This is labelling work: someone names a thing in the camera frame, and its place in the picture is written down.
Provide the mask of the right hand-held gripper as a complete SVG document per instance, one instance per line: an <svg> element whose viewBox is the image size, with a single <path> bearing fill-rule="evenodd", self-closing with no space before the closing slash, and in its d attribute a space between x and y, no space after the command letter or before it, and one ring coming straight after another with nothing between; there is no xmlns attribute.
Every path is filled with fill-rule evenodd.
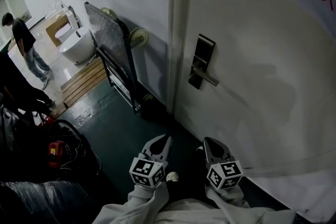
<svg viewBox="0 0 336 224"><path fill-rule="evenodd" d="M207 173L207 180L215 190L235 187L243 176L239 161L235 161L229 148L221 141L211 137L203 139L203 149L207 163L212 164Z"/></svg>

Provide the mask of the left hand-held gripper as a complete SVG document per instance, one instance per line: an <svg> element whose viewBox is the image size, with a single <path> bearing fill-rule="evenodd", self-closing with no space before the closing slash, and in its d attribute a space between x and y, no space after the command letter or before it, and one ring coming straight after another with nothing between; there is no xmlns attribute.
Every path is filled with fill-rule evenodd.
<svg viewBox="0 0 336 224"><path fill-rule="evenodd" d="M156 136L148 141L144 145L143 152L133 159L129 169L133 182L155 188L165 177L171 146L171 136Z"/></svg>

